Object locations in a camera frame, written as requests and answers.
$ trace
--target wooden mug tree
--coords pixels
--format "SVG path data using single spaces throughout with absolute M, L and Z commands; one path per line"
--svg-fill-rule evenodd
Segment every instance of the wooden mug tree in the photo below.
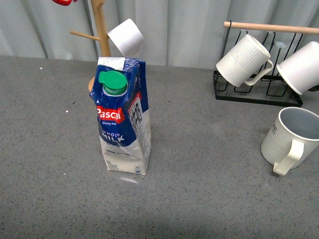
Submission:
M 77 36 L 86 37 L 92 40 L 100 42 L 102 56 L 111 56 L 110 45 L 109 45 L 109 36 L 106 29 L 106 22 L 104 19 L 104 13 L 102 5 L 104 0 L 91 0 L 93 15 L 95 20 L 96 29 L 98 31 L 98 37 L 87 35 L 77 31 L 71 31 L 70 33 Z M 95 77 L 93 77 L 89 82 L 89 91 L 92 90 Z

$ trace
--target wooden base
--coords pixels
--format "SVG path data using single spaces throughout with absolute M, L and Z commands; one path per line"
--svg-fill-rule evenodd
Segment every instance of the wooden base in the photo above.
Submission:
M 93 88 L 94 80 L 95 80 L 95 77 L 93 77 L 93 78 L 90 80 L 90 82 L 89 82 L 89 85 L 88 85 L 89 92 L 91 92 L 91 90 L 92 90 L 92 88 Z

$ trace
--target curtain fold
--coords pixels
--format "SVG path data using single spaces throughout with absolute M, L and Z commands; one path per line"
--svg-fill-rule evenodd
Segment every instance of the curtain fold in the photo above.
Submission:
M 70 34 L 97 35 L 90 0 L 70 6 L 52 0 L 0 2 L 0 55 L 85 61 L 101 55 L 99 42 Z M 224 21 L 319 27 L 319 0 L 105 0 L 103 11 L 108 31 L 128 18 L 135 22 L 145 41 L 131 57 L 150 65 L 215 69 Z M 260 41 L 266 34 L 249 33 Z M 231 31 L 229 41 L 237 36 Z M 310 41 L 319 36 L 303 36 L 300 46 Z M 112 56 L 121 56 L 111 41 L 110 48 Z

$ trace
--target red label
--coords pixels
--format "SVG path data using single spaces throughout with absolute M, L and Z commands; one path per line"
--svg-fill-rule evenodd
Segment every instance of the red label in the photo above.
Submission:
M 116 123 L 121 123 L 125 118 L 122 108 L 114 109 L 105 109 L 102 106 L 96 106 L 98 110 L 98 115 L 100 120 L 111 120 L 116 121 Z

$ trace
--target white ceramic mug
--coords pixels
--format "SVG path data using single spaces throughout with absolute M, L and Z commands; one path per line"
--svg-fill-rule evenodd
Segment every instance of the white ceramic mug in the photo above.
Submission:
M 280 175 L 297 167 L 319 146 L 319 116 L 297 108 L 282 109 L 261 145 L 264 158 Z
M 287 84 L 299 95 L 319 84 L 319 43 L 312 41 L 277 65 Z
M 217 64 L 218 72 L 230 84 L 239 87 L 243 83 L 252 86 L 274 67 L 268 50 L 253 36 L 246 34 Z M 266 62 L 269 67 L 248 81 Z
M 140 30 L 131 19 L 127 19 L 109 31 L 108 36 L 125 57 L 134 52 L 144 42 Z

